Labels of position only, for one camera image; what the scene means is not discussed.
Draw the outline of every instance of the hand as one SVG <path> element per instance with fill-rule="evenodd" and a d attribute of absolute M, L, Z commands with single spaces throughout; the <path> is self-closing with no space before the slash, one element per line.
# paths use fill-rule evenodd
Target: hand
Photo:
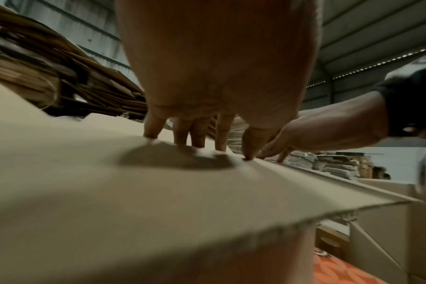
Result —
<path fill-rule="evenodd" d="M 292 120 L 320 39 L 319 1 L 117 0 L 124 50 L 146 92 L 144 135 L 174 118 L 174 141 L 203 147 L 218 114 L 224 151 L 235 114 L 246 158 Z"/>
<path fill-rule="evenodd" d="M 294 150 L 320 152 L 355 149 L 376 144 L 388 136 L 388 116 L 380 93 L 299 112 L 269 142 L 258 158 L 280 154 L 283 162 Z"/>

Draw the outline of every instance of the orange floor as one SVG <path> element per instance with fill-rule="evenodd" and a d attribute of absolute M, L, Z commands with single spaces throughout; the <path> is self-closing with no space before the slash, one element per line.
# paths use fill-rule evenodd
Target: orange floor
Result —
<path fill-rule="evenodd" d="M 314 263 L 315 284 L 387 284 L 320 249 Z"/>

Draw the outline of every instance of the light strip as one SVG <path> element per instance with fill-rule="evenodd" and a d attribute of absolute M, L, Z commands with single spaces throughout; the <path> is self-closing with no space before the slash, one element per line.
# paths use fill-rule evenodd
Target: light strip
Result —
<path fill-rule="evenodd" d="M 355 73 L 358 73 L 358 72 L 361 72 L 361 71 L 364 71 L 364 70 L 367 70 L 367 69 L 378 67 L 378 66 L 384 65 L 386 63 L 389 63 L 389 62 L 392 62 L 392 61 L 395 61 L 395 60 L 398 60 L 398 59 L 403 59 L 403 58 L 406 58 L 406 57 L 409 57 L 409 56 L 412 56 L 412 55 L 415 55 L 415 54 L 418 54 L 418 53 L 421 53 L 421 52 L 425 52 L 425 51 L 426 51 L 426 48 L 423 48 L 423 49 L 421 49 L 419 51 L 415 51 L 415 52 L 409 52 L 409 53 L 404 54 L 402 56 L 399 56 L 399 57 L 396 57 L 396 58 L 393 58 L 393 59 L 390 59 L 390 60 L 386 60 L 386 61 L 383 61 L 383 62 L 379 62 L 379 63 L 374 64 L 372 66 L 364 67 L 364 68 L 361 68 L 361 69 L 358 69 L 358 70 L 355 70 L 355 71 L 352 71 L 352 72 L 349 72 L 349 73 L 346 73 L 346 74 L 335 76 L 335 77 L 332 78 L 332 80 L 340 79 L 340 78 L 343 78 L 345 76 L 349 76 L 349 75 L 352 75 L 352 74 L 355 74 Z M 317 85 L 321 85 L 321 84 L 324 84 L 324 83 L 326 83 L 326 81 L 322 81 L 322 82 L 319 82 L 319 83 L 316 83 L 316 84 L 308 85 L 307 88 L 314 87 L 314 86 L 317 86 Z"/>

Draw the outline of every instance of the dark sleeve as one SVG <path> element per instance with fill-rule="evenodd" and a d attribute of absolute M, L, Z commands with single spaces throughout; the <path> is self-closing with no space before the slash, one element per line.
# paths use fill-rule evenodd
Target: dark sleeve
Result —
<path fill-rule="evenodd" d="M 373 90 L 385 99 L 389 136 L 416 136 L 426 130 L 426 55 L 389 73 Z M 410 127 L 416 131 L 404 130 Z"/>

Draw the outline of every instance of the finger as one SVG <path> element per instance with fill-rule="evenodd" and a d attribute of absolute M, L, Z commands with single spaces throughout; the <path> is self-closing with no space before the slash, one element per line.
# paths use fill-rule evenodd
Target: finger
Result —
<path fill-rule="evenodd" d="M 268 142 L 274 129 L 259 129 L 250 126 L 242 135 L 242 154 L 246 159 L 252 160 L 260 149 Z"/>
<path fill-rule="evenodd" d="M 205 137 L 207 136 L 210 117 L 195 119 L 190 128 L 191 145 L 196 148 L 205 147 Z"/>
<path fill-rule="evenodd" d="M 216 120 L 216 136 L 214 139 L 214 147 L 218 151 L 225 152 L 227 150 L 227 139 L 230 129 L 232 128 L 235 114 L 218 114 Z"/>
<path fill-rule="evenodd" d="M 284 127 L 277 137 L 266 144 L 258 154 L 259 158 L 267 158 L 277 155 L 290 146 L 291 133 L 288 128 Z"/>
<path fill-rule="evenodd" d="M 280 164 L 283 163 L 285 159 L 288 157 L 288 155 L 291 154 L 292 151 L 294 151 L 294 149 L 291 147 L 285 149 L 282 153 L 279 154 L 279 157 L 277 158 L 277 162 Z"/>
<path fill-rule="evenodd" d="M 166 118 L 161 118 L 149 110 L 144 119 L 144 137 L 157 139 L 166 123 Z"/>
<path fill-rule="evenodd" d="M 174 133 L 174 143 L 176 145 L 186 145 L 188 138 L 188 132 L 193 124 L 193 120 L 183 120 L 175 118 L 172 125 L 172 131 Z"/>

